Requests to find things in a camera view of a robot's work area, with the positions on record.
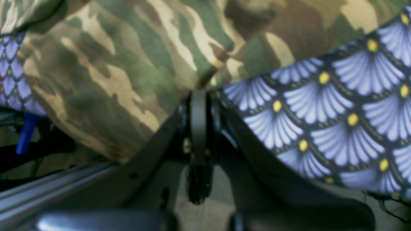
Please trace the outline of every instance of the black metal bracket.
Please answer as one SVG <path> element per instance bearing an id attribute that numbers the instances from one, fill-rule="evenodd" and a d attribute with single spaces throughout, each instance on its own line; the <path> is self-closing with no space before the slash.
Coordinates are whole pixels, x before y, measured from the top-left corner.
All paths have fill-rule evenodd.
<path id="1" fill-rule="evenodd" d="M 87 227 L 96 224 L 91 230 L 98 230 L 97 223 L 107 216 L 106 211 L 113 209 L 118 211 L 116 216 L 134 216 L 136 220 L 153 224 L 147 230 L 176 230 L 178 226 L 168 216 L 172 214 L 182 168 L 189 167 L 189 200 L 200 204 L 210 194 L 215 164 L 222 166 L 233 189 L 237 212 L 231 218 L 229 230 L 372 231 L 375 228 L 374 216 L 367 205 L 339 198 L 301 178 L 274 158 L 243 120 L 220 104 L 216 95 L 199 91 L 182 101 L 129 163 L 45 207 L 52 212 L 40 215 L 35 230 L 67 228 L 67 223 L 51 221 L 62 217 L 74 221 L 78 214 L 73 210 L 89 213 L 82 218 L 82 221 L 88 218 L 87 222 L 73 222 L 77 226 L 71 226 L 70 230 L 80 231 L 86 223 Z M 162 215 L 149 216 L 130 210 L 155 210 Z M 105 224 L 110 230 L 119 227 L 117 223 Z M 122 230 L 140 230 L 134 222 L 129 225 Z"/>

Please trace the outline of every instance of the floor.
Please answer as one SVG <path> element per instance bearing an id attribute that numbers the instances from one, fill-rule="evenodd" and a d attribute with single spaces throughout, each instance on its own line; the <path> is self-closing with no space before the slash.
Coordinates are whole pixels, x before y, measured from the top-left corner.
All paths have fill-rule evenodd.
<path id="1" fill-rule="evenodd" d="M 13 144 L 18 136 L 8 127 L 0 127 L 0 146 Z M 37 176 L 65 169 L 72 164 L 86 163 L 98 157 L 93 151 L 79 145 L 74 153 L 55 153 L 42 160 Z M 12 169 L 0 177 L 7 179 L 25 178 L 32 174 L 33 162 Z M 408 231 L 411 224 L 405 225 L 398 219 L 384 213 L 376 200 L 365 197 L 362 192 L 342 189 L 330 185 L 321 185 L 337 195 L 366 202 L 374 212 L 377 221 L 377 231 Z M 388 202 L 387 208 L 404 219 L 411 219 L 411 209 L 396 202 Z M 183 231 L 219 231 L 226 230 L 229 217 L 234 213 L 234 201 L 228 177 L 220 167 L 215 168 L 213 189 L 210 197 L 199 206 L 191 204 L 185 194 L 184 173 L 181 175 L 180 188 L 176 199 L 175 213 L 180 220 Z"/>

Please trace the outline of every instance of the camouflage fabric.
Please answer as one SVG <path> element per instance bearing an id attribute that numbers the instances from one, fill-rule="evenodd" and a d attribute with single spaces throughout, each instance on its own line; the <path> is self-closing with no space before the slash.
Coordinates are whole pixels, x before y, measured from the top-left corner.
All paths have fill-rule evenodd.
<path id="1" fill-rule="evenodd" d="M 411 200 L 410 17 L 217 95 L 301 176 Z"/>
<path id="2" fill-rule="evenodd" d="M 3 33 L 63 131 L 126 162 L 180 98 L 329 52 L 406 0 L 4 0 Z"/>

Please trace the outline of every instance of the blue patterned fabric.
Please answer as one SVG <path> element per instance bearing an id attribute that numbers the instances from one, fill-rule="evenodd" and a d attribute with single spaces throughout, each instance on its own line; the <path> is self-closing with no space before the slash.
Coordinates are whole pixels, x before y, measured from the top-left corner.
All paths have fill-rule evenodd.
<path id="1" fill-rule="evenodd" d="M 34 100 L 17 57 L 25 31 L 0 37 L 0 106 L 39 116 L 46 113 Z"/>
<path id="2" fill-rule="evenodd" d="M 411 200 L 410 12 L 220 98 L 301 176 Z"/>

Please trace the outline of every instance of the black plastic part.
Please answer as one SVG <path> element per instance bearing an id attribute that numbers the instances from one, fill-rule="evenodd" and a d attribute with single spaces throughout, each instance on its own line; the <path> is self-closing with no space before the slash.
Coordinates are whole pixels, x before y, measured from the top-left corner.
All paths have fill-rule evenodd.
<path id="1" fill-rule="evenodd" d="M 191 95 L 190 125 L 194 165 L 206 164 L 207 109 L 207 92 L 205 90 L 193 91 Z"/>
<path id="2" fill-rule="evenodd" d="M 220 101 L 215 94 L 210 94 L 208 97 L 208 104 L 210 109 L 207 111 L 207 144 L 210 149 L 210 155 L 208 155 L 210 161 L 213 164 L 218 164 L 221 156 L 220 139 L 221 136 L 221 113 L 220 113 Z"/>
<path id="3" fill-rule="evenodd" d="M 175 207 L 184 163 L 164 160 L 150 180 L 135 195 L 123 202 L 124 208 L 171 211 Z"/>
<path id="4" fill-rule="evenodd" d="M 177 231 L 177 218 L 167 212 L 141 210 L 50 211 L 35 231 Z"/>
<path id="5" fill-rule="evenodd" d="M 313 185 L 274 158 L 237 114 L 227 109 L 222 110 L 222 114 L 226 129 L 237 142 L 245 161 L 273 196 L 289 206 L 341 204 L 340 198 Z"/>
<path id="6" fill-rule="evenodd" d="M 181 156 L 183 138 L 178 132 L 178 127 L 179 115 L 176 110 L 127 164 L 108 176 L 96 179 L 87 187 L 78 189 L 64 200 L 50 205 L 49 208 L 123 207 L 125 202 L 141 191 L 166 156 Z"/>
<path id="7" fill-rule="evenodd" d="M 292 207 L 266 212 L 238 212 L 229 231 L 373 231 L 360 210 L 351 207 Z"/>
<path id="8" fill-rule="evenodd" d="M 244 156 L 222 139 L 220 166 L 230 179 L 234 203 L 237 210 L 275 210 L 285 204 L 261 184 Z"/>
<path id="9" fill-rule="evenodd" d="M 191 203 L 200 205 L 210 196 L 213 171 L 212 164 L 194 165 L 189 168 L 187 186 L 188 199 Z"/>

